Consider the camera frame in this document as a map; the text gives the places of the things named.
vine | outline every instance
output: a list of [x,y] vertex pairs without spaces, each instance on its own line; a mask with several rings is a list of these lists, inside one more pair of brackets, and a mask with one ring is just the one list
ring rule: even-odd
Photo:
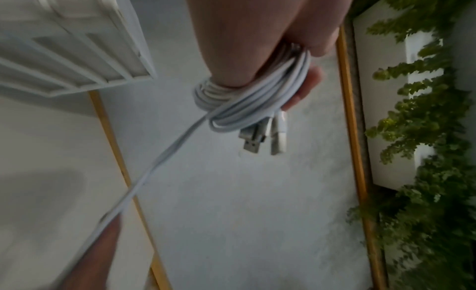
[[391,195],[373,193],[366,204],[349,210],[350,221],[378,216],[379,243],[400,251],[400,257],[387,264],[389,272],[398,273],[395,289],[476,289],[472,268],[476,208],[470,203],[476,196],[476,171],[466,157],[470,144],[462,138],[465,129],[460,123],[471,101],[456,87],[451,47],[445,41],[472,1],[386,0],[401,14],[368,29],[373,35],[393,34],[397,42],[417,32],[433,34],[419,60],[381,68],[374,79],[442,72],[398,89],[405,98],[366,132],[390,142],[380,155],[385,164],[397,155],[412,158],[419,145],[433,147],[435,155],[423,161],[413,184]]

coiled cable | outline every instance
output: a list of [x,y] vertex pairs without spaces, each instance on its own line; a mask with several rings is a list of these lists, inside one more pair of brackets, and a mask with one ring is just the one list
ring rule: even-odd
[[207,114],[187,129],[162,152],[120,201],[103,217],[72,260],[51,285],[57,289],[98,239],[109,223],[121,213],[152,173],[172,157],[206,120],[215,132],[232,132],[253,125],[278,111],[299,89],[310,66],[310,53],[298,45],[281,43],[267,73],[240,89],[219,86],[210,79],[193,90],[195,104]]

finger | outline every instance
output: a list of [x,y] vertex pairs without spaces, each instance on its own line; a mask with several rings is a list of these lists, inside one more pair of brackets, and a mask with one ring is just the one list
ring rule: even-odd
[[322,81],[323,76],[324,73],[322,72],[321,68],[311,67],[307,72],[306,79],[302,83],[301,87],[297,90],[296,94],[281,107],[281,109],[283,111],[288,111],[291,107],[307,97],[311,90]]
[[120,233],[120,216],[104,229],[66,277],[61,290],[105,290]]

metal usb plug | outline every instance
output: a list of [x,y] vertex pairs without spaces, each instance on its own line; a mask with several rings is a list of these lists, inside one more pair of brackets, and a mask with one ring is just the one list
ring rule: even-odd
[[266,117],[258,123],[240,130],[239,138],[244,139],[243,149],[252,153],[258,153],[261,143],[271,134],[272,121],[272,117]]
[[288,114],[282,110],[275,113],[271,124],[271,155],[286,152],[288,132]]

wooden frame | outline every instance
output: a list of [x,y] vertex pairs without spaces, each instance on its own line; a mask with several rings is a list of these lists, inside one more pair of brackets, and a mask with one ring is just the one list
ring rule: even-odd
[[[341,26],[340,28],[339,38],[337,39],[336,48],[337,48],[337,57],[339,60],[339,71],[340,71],[340,79],[341,79],[341,86],[342,86],[342,98],[344,100],[347,129],[349,133],[349,143],[351,147],[352,163],[354,167],[354,175],[355,175],[356,187],[357,187],[357,195],[358,195],[359,202],[362,203],[367,199],[368,191],[367,191],[367,185],[365,183],[365,174],[363,170],[360,145],[358,143],[357,118],[356,118],[355,107],[354,107],[354,98],[353,98],[353,90],[352,90],[352,83],[351,83],[349,59],[347,54],[347,45],[346,45],[345,31],[343,26]],[[94,105],[94,108],[96,109],[96,113],[98,114],[99,120],[101,121],[101,125],[104,129],[104,132],[109,141],[113,154],[119,165],[122,176],[124,177],[124,181],[126,185],[129,187],[131,185],[131,179],[127,171],[127,168],[125,166],[125,162],[120,152],[118,143],[116,141],[116,137],[114,136],[111,123],[109,122],[109,118],[104,109],[104,105],[101,101],[101,97],[98,91],[89,92],[89,96],[91,97],[91,101]],[[167,274],[164,270],[164,266],[162,265],[159,254],[157,252],[157,247],[147,227],[147,223],[145,221],[145,218],[140,208],[137,197],[134,197],[134,204],[140,215],[140,218],[145,227],[149,240],[151,241],[152,246],[154,248],[154,256],[153,256],[152,264],[150,268],[157,281],[157,285],[159,286],[160,290],[172,290],[169,279],[167,278]],[[370,261],[370,268],[372,272],[372,280],[373,280],[374,289],[385,290],[387,289],[387,278],[386,278],[385,267],[384,267],[384,263],[382,259],[382,254],[376,243],[375,221],[364,219],[362,223],[363,223],[363,230],[364,230],[366,244],[367,244],[368,257]]]
[[[339,38],[336,43],[337,58],[339,60],[339,71],[342,86],[342,99],[346,112],[347,130],[349,132],[349,143],[351,146],[352,165],[354,167],[354,176],[356,179],[357,195],[359,203],[362,204],[368,198],[367,184],[365,182],[365,173],[358,142],[357,118],[354,105],[354,96],[352,90],[351,73],[349,67],[349,58],[347,54],[346,34],[344,27],[339,30]],[[373,286],[375,290],[387,289],[387,276],[385,265],[383,263],[382,253],[376,243],[375,226],[373,220],[363,219],[363,231],[367,244],[368,258],[372,272]]]
[[[106,137],[113,151],[114,157],[116,158],[116,161],[119,165],[120,172],[122,173],[122,176],[124,177],[125,184],[127,185],[127,187],[130,187],[131,179],[129,176],[129,172],[127,171],[127,168],[125,166],[124,158],[122,157],[118,142],[116,141],[116,137],[114,136],[114,132],[111,127],[111,123],[109,122],[108,114],[106,113],[106,110],[104,109],[101,96],[99,95],[98,91],[90,91],[89,97],[91,98],[91,101],[94,105],[94,109],[96,110],[98,118],[101,121],[101,125],[104,129],[104,133],[106,134]],[[154,275],[154,278],[160,290],[172,290],[169,279],[167,278],[167,274],[164,270],[164,266],[162,265],[162,261],[160,260],[159,254],[157,252],[157,247],[147,227],[147,222],[145,221],[145,217],[144,217],[144,214],[142,213],[142,209],[140,208],[139,200],[137,199],[137,197],[134,197],[134,205],[135,205],[135,208],[137,209],[137,212],[139,213],[140,219],[142,221],[142,224],[144,225],[145,231],[147,232],[147,236],[149,237],[152,247],[154,248],[154,256],[152,257],[152,263],[150,265],[152,274]]]

